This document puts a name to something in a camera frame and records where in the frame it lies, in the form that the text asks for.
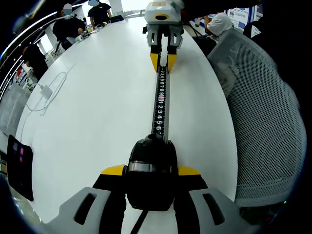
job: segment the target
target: black shirt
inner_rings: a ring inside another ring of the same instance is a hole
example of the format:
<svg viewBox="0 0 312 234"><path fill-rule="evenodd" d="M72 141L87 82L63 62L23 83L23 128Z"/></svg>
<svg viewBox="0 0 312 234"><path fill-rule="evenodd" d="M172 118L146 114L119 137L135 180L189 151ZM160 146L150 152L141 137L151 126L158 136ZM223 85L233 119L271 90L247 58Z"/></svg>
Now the black shirt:
<svg viewBox="0 0 312 234"><path fill-rule="evenodd" d="M29 62L29 66L34 68L38 64L38 61L44 61L45 56L36 45L32 44L26 49L23 59L25 62Z"/></svg>
<svg viewBox="0 0 312 234"><path fill-rule="evenodd" d="M108 23L109 17L107 14L107 10L109 9L111 9L110 5L100 2L97 6L91 8L91 10L88 13L88 17L93 17L95 25L98 25L103 22Z"/></svg>
<svg viewBox="0 0 312 234"><path fill-rule="evenodd" d="M70 19L59 19L55 22L53 26L53 33L57 37L58 41L65 40L67 37L78 37L78 29L82 28L83 31L86 27L85 23L75 17Z"/></svg>

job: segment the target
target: gray mesh chair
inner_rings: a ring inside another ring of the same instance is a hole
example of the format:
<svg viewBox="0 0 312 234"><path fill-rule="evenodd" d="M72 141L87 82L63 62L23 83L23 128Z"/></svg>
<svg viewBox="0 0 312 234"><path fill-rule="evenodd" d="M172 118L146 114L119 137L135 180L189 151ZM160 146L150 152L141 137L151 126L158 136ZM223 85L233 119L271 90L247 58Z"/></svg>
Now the gray mesh chair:
<svg viewBox="0 0 312 234"><path fill-rule="evenodd" d="M208 55L233 119L240 207L287 199L301 171L306 132L293 90L272 58L252 40L230 29Z"/></svg>

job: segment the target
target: white table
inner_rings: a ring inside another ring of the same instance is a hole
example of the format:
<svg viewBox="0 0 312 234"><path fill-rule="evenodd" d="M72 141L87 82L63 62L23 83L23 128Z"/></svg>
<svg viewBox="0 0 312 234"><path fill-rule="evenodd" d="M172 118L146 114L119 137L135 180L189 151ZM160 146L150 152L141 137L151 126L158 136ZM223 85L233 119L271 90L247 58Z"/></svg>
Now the white table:
<svg viewBox="0 0 312 234"><path fill-rule="evenodd" d="M156 73L145 25L144 18L134 18L103 28L64 52L41 78L40 84L50 84L75 64L45 114L31 113L23 130L22 142L34 152L31 205L43 222L80 189L92 187L102 170L127 164L134 144L150 133ZM230 111L207 59L187 32L183 37L170 73L169 139L180 165L196 168L208 186L234 200L237 153ZM36 87L28 105L35 107L40 97ZM36 109L43 106L41 100ZM25 108L17 139L28 113ZM127 204L122 233L130 233L140 213ZM140 229L176 232L173 209L150 212Z"/></svg>

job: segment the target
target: power adapter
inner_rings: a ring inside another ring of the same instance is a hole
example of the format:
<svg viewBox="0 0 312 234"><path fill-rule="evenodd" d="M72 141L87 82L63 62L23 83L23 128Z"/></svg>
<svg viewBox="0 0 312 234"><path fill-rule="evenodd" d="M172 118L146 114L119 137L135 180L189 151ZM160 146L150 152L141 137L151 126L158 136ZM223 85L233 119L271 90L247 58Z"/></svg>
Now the power adapter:
<svg viewBox="0 0 312 234"><path fill-rule="evenodd" d="M42 89L41 90L41 95L45 98L45 99L49 99L50 96L52 95L52 90L47 86L45 85L44 87L41 85L40 88Z"/></svg>

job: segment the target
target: yellow accent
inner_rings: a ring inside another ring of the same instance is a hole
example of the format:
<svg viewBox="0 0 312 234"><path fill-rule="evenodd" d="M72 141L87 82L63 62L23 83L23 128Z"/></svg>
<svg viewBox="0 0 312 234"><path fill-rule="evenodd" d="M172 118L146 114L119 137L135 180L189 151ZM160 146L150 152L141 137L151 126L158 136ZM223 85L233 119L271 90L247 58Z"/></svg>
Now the yellow accent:
<svg viewBox="0 0 312 234"><path fill-rule="evenodd" d="M157 72L158 54L151 53L151 60L152 60L154 69Z"/></svg>
<svg viewBox="0 0 312 234"><path fill-rule="evenodd" d="M164 16L164 17L166 17L166 19L169 19L169 16L166 14L156 14L156 15L154 15L155 19L156 19L156 16Z"/></svg>
<svg viewBox="0 0 312 234"><path fill-rule="evenodd" d="M167 59L168 59L168 70L170 72L176 61L176 55L168 55Z"/></svg>
<svg viewBox="0 0 312 234"><path fill-rule="evenodd" d="M192 167L178 166L179 176L200 175L199 171Z"/></svg>
<svg viewBox="0 0 312 234"><path fill-rule="evenodd" d="M104 171L102 171L102 175L115 175L115 176L122 176L122 170L125 165L118 165L115 167L109 167L106 168Z"/></svg>

